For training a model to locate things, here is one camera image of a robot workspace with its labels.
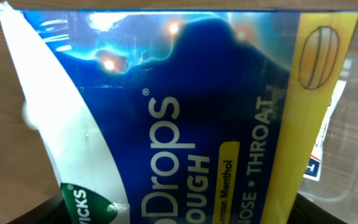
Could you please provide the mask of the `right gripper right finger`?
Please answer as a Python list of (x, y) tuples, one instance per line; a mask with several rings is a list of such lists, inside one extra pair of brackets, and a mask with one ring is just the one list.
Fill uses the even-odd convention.
[(287, 224), (346, 224), (297, 193)]

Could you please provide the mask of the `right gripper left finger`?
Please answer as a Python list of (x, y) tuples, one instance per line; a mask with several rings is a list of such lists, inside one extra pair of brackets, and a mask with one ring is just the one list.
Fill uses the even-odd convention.
[(62, 195), (56, 195), (7, 224), (72, 224)]

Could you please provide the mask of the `white blue medicine box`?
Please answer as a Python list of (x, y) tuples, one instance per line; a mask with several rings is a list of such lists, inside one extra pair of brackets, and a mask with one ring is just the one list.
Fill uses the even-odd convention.
[(328, 131), (329, 122), (331, 116), (343, 94), (343, 91), (346, 87), (346, 81), (339, 80), (336, 83), (336, 86), (333, 91), (333, 95), (329, 106), (326, 110), (326, 114), (324, 115), (323, 122), (321, 123), (321, 128), (316, 138), (316, 142), (313, 145), (313, 150), (310, 155), (310, 159), (308, 165), (306, 166), (305, 173), (303, 175), (304, 178), (310, 179), (313, 181), (319, 181), (322, 170), (323, 163), (323, 144), (326, 138), (326, 133)]

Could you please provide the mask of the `clear plastic container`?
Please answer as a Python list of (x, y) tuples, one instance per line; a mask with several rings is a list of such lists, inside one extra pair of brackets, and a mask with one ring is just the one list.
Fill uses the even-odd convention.
[(319, 180), (304, 179), (302, 196), (345, 223), (358, 223), (358, 57), (346, 60), (322, 145)]

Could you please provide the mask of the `blue VapoDrops box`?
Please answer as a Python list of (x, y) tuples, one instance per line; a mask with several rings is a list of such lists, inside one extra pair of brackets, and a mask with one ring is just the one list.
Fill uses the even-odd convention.
[(357, 22), (1, 2), (65, 202), (45, 223), (286, 223)]

